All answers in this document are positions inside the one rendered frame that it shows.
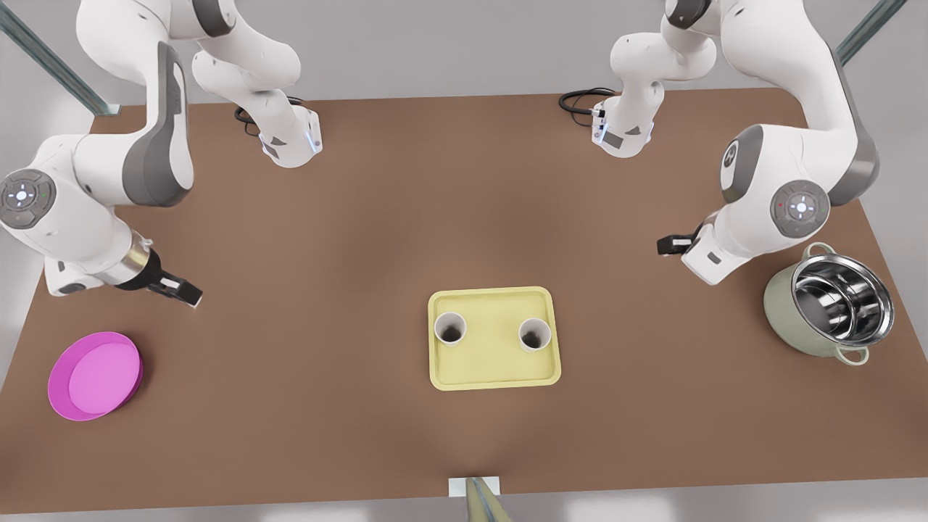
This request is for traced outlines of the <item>pink round plate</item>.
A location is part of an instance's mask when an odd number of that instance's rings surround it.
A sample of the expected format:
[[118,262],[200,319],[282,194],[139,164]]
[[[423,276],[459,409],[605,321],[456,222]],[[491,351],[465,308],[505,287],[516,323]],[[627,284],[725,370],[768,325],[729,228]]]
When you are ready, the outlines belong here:
[[126,335],[97,331],[61,353],[49,374],[47,397],[59,416],[88,422],[132,399],[143,376],[141,353]]

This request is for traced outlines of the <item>yellow rectangular tray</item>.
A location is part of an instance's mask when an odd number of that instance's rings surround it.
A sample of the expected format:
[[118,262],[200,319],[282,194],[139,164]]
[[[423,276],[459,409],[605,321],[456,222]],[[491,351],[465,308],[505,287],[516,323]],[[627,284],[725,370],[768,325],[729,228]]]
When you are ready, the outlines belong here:
[[[541,286],[438,291],[428,300],[428,376],[442,391],[548,386],[561,377],[559,341],[551,293]],[[467,333],[456,347],[444,346],[432,327],[444,312],[457,312]],[[518,331],[527,318],[550,324],[543,350],[521,349]]]

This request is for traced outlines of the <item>silver frame post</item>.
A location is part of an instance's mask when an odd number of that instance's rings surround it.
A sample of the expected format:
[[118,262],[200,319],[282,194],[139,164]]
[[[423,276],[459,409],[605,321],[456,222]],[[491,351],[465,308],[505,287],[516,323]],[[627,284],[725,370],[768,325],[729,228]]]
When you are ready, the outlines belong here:
[[908,0],[877,0],[875,6],[856,23],[836,47],[835,52],[841,66],[848,65],[856,53],[907,3]]
[[106,103],[72,68],[67,66],[57,54],[23,20],[0,0],[0,32],[23,50],[44,72],[56,80],[77,102],[95,116],[114,116],[120,114],[119,104]]
[[500,492],[499,476],[448,479],[448,496],[466,500],[467,522],[513,522]]

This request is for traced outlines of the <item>green steel pot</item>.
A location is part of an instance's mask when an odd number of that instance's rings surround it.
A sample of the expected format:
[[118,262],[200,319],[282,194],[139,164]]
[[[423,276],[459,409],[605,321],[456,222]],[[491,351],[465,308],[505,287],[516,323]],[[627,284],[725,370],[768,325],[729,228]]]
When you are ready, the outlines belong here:
[[896,307],[884,281],[867,265],[812,242],[799,263],[770,278],[763,310],[780,339],[803,354],[852,367],[886,338]]

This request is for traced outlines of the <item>white IKEA cup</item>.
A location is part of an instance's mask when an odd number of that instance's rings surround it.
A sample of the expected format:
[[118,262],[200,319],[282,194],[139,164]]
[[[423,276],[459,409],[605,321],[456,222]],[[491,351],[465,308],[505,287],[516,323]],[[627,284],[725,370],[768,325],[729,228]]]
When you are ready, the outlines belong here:
[[457,312],[444,312],[434,321],[435,337],[446,347],[456,347],[467,333],[467,323]]
[[543,350],[552,341],[550,324],[543,318],[527,318],[518,331],[521,349],[528,353]]

